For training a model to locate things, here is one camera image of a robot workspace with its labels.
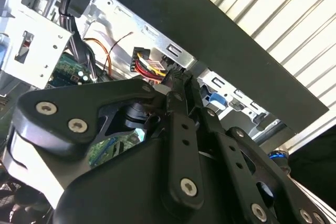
black plastic bracket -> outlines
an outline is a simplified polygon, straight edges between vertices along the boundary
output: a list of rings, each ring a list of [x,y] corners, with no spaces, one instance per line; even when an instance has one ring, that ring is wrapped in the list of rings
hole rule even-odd
[[[173,112],[165,130],[168,137],[164,156],[168,164],[163,170],[162,199],[171,214],[186,218],[204,203],[195,123]]]

mounting hole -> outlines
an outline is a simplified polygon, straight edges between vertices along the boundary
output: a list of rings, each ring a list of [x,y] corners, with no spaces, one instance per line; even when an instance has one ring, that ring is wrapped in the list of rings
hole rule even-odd
[[[184,143],[184,145],[186,146],[189,146],[190,145],[190,142],[186,139],[182,140],[182,143]]]
[[[243,165],[241,163],[236,163],[236,165],[238,166],[238,168],[243,169]]]

screw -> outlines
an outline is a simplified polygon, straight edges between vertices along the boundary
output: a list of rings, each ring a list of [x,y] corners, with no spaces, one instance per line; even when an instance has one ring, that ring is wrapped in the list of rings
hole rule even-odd
[[[35,106],[38,113],[43,115],[52,115],[57,112],[57,107],[51,102],[39,102]]]
[[[181,179],[181,189],[190,197],[194,197],[197,194],[197,187],[195,183],[188,178]]]
[[[244,133],[241,130],[237,129],[236,133],[237,133],[238,136],[244,137]]]
[[[151,89],[146,85],[142,86],[142,89],[147,91],[147,92],[151,92]]]
[[[315,216],[315,218],[317,219],[319,224],[324,224],[324,220],[322,219],[321,216],[319,216],[319,214],[317,212],[313,212],[313,215]]]
[[[211,109],[208,109],[208,114],[210,116],[215,116],[216,115],[216,113],[213,110],[211,110]]]
[[[300,214],[303,217],[303,219],[306,221],[306,223],[309,223],[309,224],[313,223],[313,220],[311,219],[310,215],[306,211],[301,209]]]
[[[253,214],[261,221],[261,222],[266,222],[267,221],[267,215],[265,211],[262,209],[261,206],[258,204],[254,203],[251,206]]]
[[[183,100],[182,97],[180,96],[180,94],[178,94],[178,93],[174,93],[174,96],[175,96],[175,98],[178,99],[179,101],[182,101],[182,100]]]
[[[82,119],[74,118],[69,121],[68,127],[73,132],[83,133],[88,129],[88,124]]]

black panel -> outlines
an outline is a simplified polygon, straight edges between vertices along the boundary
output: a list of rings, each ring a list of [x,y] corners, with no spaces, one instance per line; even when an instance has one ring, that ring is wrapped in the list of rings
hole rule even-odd
[[[118,0],[299,132],[327,108],[209,0]]]

metal frame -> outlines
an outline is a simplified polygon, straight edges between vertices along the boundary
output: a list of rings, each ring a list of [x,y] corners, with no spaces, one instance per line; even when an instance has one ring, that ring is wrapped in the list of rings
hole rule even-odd
[[[23,0],[6,0],[6,16],[1,18],[1,31],[7,52],[1,69],[7,74],[43,89],[53,72],[71,33],[28,8]],[[34,35],[24,63],[15,58],[24,42],[24,34]]]

